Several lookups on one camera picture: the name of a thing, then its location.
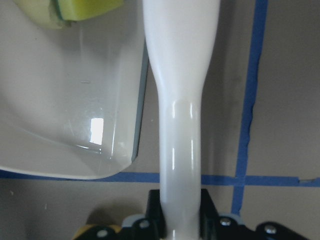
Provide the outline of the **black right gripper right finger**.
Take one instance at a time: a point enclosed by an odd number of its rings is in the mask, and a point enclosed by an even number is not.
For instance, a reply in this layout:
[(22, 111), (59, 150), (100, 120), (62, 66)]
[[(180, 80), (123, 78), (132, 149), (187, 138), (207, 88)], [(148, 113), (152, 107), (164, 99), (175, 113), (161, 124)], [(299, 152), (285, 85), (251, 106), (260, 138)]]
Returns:
[(207, 189), (201, 189), (200, 199), (200, 237), (219, 237), (219, 214)]

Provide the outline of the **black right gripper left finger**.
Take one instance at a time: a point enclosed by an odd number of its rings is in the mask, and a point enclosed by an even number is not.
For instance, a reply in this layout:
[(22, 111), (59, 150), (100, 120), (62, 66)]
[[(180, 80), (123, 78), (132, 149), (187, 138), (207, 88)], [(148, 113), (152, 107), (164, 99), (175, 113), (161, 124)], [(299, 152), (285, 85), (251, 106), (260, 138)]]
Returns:
[(148, 192), (145, 216), (154, 221), (159, 237), (165, 238), (167, 236), (167, 227), (161, 206), (159, 189), (151, 189)]

